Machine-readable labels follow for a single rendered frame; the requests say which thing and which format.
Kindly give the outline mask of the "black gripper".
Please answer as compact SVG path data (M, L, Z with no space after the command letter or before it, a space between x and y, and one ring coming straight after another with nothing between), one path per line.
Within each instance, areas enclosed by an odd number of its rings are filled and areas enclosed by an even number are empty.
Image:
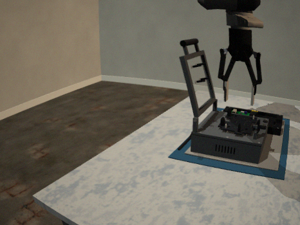
M223 73L225 68L225 59L226 59L227 52L230 53L232 58L230 60L230 64L224 76ZM257 69L257 76L258 76L257 80L255 78L255 74L249 59L252 54L256 59L256 69ZM228 100L228 93L229 93L228 79L232 71L232 68L234 67L236 61L242 61L245 62L252 81L252 94L251 94L250 105L253 106L254 95L256 94L256 86L262 83L262 76L261 76L261 64L260 64L261 53L255 52L252 49L252 30L229 28L229 47L225 49L223 48L220 49L220 55L221 58L220 58L220 67L218 71L218 78L223 80L224 102Z

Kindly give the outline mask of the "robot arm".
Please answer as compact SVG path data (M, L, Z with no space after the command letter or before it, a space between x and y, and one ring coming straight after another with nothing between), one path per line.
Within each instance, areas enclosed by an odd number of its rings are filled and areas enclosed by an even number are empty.
M234 29L249 30L252 28L263 28L263 21L254 17L254 11L261 0L198 0L207 10L226 10L227 26ZM243 11L245 10L245 11Z

